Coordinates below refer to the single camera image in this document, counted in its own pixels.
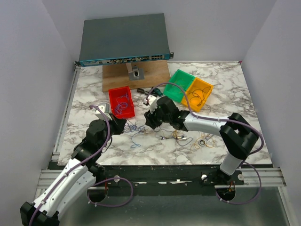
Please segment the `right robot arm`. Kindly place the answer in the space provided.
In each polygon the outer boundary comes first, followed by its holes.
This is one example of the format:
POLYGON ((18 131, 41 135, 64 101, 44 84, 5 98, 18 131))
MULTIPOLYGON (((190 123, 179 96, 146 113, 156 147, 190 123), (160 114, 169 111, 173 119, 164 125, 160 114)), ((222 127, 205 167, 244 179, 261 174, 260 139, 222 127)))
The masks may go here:
POLYGON ((146 125, 152 129, 168 123, 175 130, 204 132, 222 138, 228 154, 221 163, 216 178, 223 185, 233 180, 233 173, 249 155, 263 148, 262 134, 238 113, 229 117, 203 116, 191 110, 179 110, 168 97, 149 96, 143 103, 150 108, 144 117, 146 125))

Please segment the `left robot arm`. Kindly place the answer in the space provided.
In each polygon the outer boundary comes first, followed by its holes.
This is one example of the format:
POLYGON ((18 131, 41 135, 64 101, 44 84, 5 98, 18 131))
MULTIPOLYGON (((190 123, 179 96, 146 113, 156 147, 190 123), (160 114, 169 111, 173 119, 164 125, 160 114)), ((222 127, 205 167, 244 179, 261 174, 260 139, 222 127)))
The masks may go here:
POLYGON ((94 120, 86 130, 68 163, 49 188, 34 202, 25 202, 21 208, 24 226, 57 226, 67 209, 89 186, 104 182, 102 169, 96 161, 113 135, 123 133, 125 119, 94 120))

